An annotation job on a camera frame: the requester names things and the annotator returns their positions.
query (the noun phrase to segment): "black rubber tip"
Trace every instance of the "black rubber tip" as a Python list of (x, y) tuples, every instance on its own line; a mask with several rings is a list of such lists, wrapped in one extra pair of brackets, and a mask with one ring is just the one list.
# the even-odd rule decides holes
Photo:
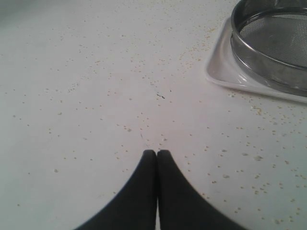
[(77, 230), (154, 230), (156, 209), (156, 154), (146, 150), (116, 197)]
[(158, 152), (157, 160), (161, 230), (244, 230), (194, 190), (169, 151)]

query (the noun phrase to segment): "metal sieve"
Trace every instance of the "metal sieve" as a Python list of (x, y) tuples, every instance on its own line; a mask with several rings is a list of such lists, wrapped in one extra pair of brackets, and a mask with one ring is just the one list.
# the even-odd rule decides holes
[(251, 77), (307, 96), (307, 0), (241, 0), (231, 23), (234, 56)]

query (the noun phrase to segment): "speck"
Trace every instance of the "speck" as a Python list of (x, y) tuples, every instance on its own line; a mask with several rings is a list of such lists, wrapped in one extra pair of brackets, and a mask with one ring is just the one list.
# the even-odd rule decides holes
[(255, 156), (253, 157), (255, 161), (261, 161), (263, 159), (263, 157), (261, 156)]
[(273, 222), (274, 222), (275, 224), (279, 224), (279, 220), (277, 220), (277, 219), (273, 219)]

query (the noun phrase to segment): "mesh screen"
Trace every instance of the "mesh screen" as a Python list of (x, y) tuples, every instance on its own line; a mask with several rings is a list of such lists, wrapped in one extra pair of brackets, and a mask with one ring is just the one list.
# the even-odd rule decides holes
[(240, 31), (254, 49), (283, 62), (307, 67), (307, 15), (259, 18)]

